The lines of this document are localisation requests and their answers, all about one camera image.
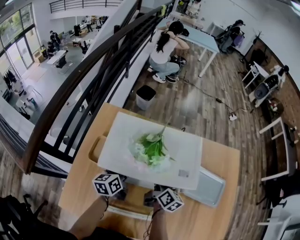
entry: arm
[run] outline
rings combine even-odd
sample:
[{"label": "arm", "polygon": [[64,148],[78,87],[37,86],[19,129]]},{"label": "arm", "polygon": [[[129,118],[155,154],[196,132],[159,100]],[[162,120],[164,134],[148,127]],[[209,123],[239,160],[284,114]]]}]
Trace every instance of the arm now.
[{"label": "arm", "polygon": [[[159,203],[154,203],[154,212],[160,209]],[[149,240],[168,240],[165,211],[161,209],[157,212],[152,220]]]},{"label": "arm", "polygon": [[174,38],[174,40],[176,42],[178,42],[178,44],[175,47],[176,49],[179,49],[179,50],[187,50],[187,49],[189,49],[189,45],[185,41],[183,41],[182,39],[180,39],[179,37]]},{"label": "arm", "polygon": [[176,49],[180,49],[180,50],[189,49],[189,45],[179,37],[176,37],[173,32],[169,31],[167,32],[167,34],[170,35],[171,39],[174,39],[176,42],[178,42],[178,44],[175,46]]},{"label": "arm", "polygon": [[162,30],[162,31],[164,31],[164,30],[166,30],[166,29],[168,29],[168,28],[169,28],[170,24],[171,24],[171,22],[167,22],[167,23],[166,23],[166,26],[164,26],[164,27],[160,27],[160,28],[158,28],[158,30]]},{"label": "arm", "polygon": [[98,222],[105,212],[107,203],[104,197],[99,197],[93,204],[78,218],[69,230],[78,240],[89,237],[96,229]]}]

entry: flower bouquet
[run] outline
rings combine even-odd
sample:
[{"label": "flower bouquet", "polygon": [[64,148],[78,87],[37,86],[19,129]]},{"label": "flower bouquet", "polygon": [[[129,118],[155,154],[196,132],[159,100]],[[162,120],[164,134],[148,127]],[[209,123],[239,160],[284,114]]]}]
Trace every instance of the flower bouquet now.
[{"label": "flower bouquet", "polygon": [[139,135],[129,144],[129,151],[138,162],[142,162],[155,172],[165,172],[171,167],[168,149],[164,144],[163,130],[157,134]]}]

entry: white sneaker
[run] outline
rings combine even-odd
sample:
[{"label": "white sneaker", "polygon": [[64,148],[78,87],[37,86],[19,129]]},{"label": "white sneaker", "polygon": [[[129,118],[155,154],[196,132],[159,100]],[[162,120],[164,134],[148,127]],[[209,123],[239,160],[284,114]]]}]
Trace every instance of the white sneaker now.
[{"label": "white sneaker", "polygon": [[152,78],[159,83],[165,83],[165,79],[161,79],[157,74],[154,74]]},{"label": "white sneaker", "polygon": [[151,66],[148,67],[147,69],[148,72],[152,73],[153,72],[153,68]]}]

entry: glass door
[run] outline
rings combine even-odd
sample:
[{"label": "glass door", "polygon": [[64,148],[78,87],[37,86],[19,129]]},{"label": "glass door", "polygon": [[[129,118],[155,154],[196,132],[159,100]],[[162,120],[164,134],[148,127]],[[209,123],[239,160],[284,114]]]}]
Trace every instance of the glass door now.
[{"label": "glass door", "polygon": [[17,45],[20,50],[21,57],[23,58],[23,61],[26,65],[26,68],[28,69],[32,65],[33,60],[31,57],[31,53],[28,50],[25,37],[22,37],[20,40],[18,40]]},{"label": "glass door", "polygon": [[22,76],[27,68],[22,60],[20,52],[18,50],[17,44],[13,43],[7,50],[7,54],[10,58],[10,61],[13,63],[14,67],[16,68],[17,72],[20,76]]}]

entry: ponytail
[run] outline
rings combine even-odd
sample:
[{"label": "ponytail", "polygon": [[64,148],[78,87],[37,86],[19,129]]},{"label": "ponytail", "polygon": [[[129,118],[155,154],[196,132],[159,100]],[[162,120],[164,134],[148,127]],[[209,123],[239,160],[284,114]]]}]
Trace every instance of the ponytail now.
[{"label": "ponytail", "polygon": [[170,35],[166,32],[162,32],[159,40],[157,41],[156,52],[163,51],[164,45],[170,40]]}]

